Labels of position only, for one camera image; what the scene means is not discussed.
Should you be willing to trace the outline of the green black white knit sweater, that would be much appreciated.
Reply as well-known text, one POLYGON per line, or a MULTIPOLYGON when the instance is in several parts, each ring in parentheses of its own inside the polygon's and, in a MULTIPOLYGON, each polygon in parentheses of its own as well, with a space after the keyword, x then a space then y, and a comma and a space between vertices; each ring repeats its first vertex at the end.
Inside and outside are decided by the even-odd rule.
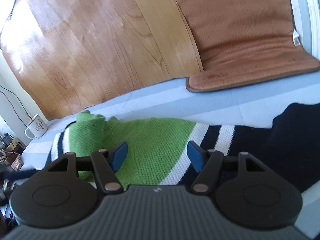
POLYGON ((117 178, 123 186, 186 185, 196 178, 187 143, 235 157, 248 152, 304 192, 319 181, 319 105, 293 103, 270 128, 209 126, 173 118, 106 119, 83 111, 54 138, 47 162, 67 152, 87 157, 120 142, 128 154, 117 178))

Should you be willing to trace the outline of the white enamel mug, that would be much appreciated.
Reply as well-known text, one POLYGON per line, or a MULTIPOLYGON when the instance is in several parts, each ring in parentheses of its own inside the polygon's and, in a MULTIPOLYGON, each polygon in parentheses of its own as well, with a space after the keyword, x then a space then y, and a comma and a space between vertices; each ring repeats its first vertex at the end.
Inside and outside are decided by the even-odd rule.
POLYGON ((33 140, 35 138, 42 137, 47 131, 48 131, 48 126, 42 120, 39 114, 36 114, 28 122, 24 133, 26 137, 33 140))

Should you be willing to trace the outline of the bedside clutter items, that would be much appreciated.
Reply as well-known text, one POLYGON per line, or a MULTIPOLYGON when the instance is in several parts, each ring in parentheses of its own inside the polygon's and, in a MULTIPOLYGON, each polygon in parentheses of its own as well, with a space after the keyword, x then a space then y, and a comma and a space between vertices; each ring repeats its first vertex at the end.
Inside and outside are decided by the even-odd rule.
POLYGON ((22 153, 25 145, 8 133, 1 135, 1 166, 10 166, 14 171, 19 171, 24 165, 22 153))

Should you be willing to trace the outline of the wooden headboard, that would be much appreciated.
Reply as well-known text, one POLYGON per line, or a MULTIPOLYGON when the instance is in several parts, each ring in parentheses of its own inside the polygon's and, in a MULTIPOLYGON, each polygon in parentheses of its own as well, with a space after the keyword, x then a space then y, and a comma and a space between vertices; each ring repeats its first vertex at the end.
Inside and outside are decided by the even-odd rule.
POLYGON ((48 120, 203 70, 176 0, 18 0, 1 50, 48 120))

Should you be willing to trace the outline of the brown perforated cushion mat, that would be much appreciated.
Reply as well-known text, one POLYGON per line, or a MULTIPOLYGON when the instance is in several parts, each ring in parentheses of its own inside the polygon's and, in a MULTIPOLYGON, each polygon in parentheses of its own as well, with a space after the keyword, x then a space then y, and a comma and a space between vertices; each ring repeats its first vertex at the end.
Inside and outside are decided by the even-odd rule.
POLYGON ((293 41, 290 0, 176 0, 191 29, 203 71, 191 92, 211 92, 319 70, 293 41))

